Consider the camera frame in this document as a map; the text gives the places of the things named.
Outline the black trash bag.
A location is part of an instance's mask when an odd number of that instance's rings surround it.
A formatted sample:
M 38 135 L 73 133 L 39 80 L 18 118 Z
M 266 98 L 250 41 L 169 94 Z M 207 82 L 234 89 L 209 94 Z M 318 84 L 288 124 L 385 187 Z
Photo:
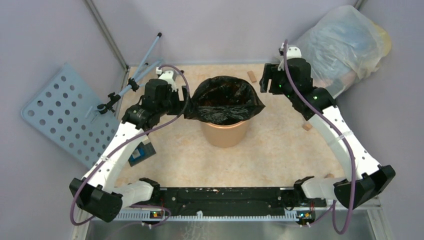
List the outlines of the black trash bag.
M 264 108 L 264 103 L 248 81 L 220 75 L 200 83 L 184 111 L 184 118 L 229 126 L 250 120 Z

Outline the orange plastic trash bin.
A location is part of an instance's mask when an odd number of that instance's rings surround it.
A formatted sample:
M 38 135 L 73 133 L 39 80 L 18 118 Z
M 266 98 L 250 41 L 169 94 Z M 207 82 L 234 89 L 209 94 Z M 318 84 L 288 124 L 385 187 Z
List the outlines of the orange plastic trash bin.
M 205 139 L 211 145 L 219 148 L 229 148 L 236 146 L 244 139 L 250 123 L 250 120 L 240 121 L 231 125 L 200 122 L 200 128 Z

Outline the large translucent trash bag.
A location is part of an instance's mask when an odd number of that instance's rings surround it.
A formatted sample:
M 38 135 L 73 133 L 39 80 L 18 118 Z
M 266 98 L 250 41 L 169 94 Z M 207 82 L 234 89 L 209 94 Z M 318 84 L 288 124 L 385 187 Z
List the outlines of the large translucent trash bag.
M 356 8 L 344 5 L 329 11 L 294 46 L 311 65 L 313 85 L 336 99 L 380 68 L 392 40 Z

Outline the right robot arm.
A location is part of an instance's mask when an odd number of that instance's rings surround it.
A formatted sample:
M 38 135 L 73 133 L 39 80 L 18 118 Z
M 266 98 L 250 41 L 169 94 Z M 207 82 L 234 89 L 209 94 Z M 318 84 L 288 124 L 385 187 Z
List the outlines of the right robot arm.
M 322 87 L 313 86 L 311 65 L 303 58 L 287 61 L 289 72 L 266 63 L 259 81 L 260 91 L 285 95 L 323 137 L 342 166 L 344 177 L 307 176 L 294 183 L 293 200 L 307 206 L 313 199 L 336 200 L 356 209 L 379 195 L 396 176 L 391 165 L 382 165 L 359 142 L 343 119 L 335 99 Z

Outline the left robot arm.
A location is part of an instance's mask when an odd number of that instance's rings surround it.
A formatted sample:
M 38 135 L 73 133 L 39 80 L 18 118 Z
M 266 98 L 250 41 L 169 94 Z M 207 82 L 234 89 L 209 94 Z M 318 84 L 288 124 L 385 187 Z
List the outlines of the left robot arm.
M 107 223 L 114 220 L 121 209 L 144 202 L 154 207 L 160 202 L 160 193 L 147 180 L 116 187 L 115 183 L 139 145 L 148 135 L 175 122 L 188 109 L 190 87 L 182 86 L 183 99 L 173 79 L 151 79 L 144 94 L 135 105 L 127 109 L 112 141 L 94 166 L 81 178 L 74 178 L 69 189 L 73 199 L 69 218 L 75 226 L 75 208 Z

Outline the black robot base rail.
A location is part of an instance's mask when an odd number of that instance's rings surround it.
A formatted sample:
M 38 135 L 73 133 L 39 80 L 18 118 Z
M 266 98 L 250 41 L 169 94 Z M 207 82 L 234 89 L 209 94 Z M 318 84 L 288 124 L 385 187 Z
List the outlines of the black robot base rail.
M 307 199 L 293 187 L 161 187 L 153 185 L 150 199 L 142 205 L 164 207 L 173 217 L 267 217 L 284 216 L 296 208 L 326 207 L 324 199 Z

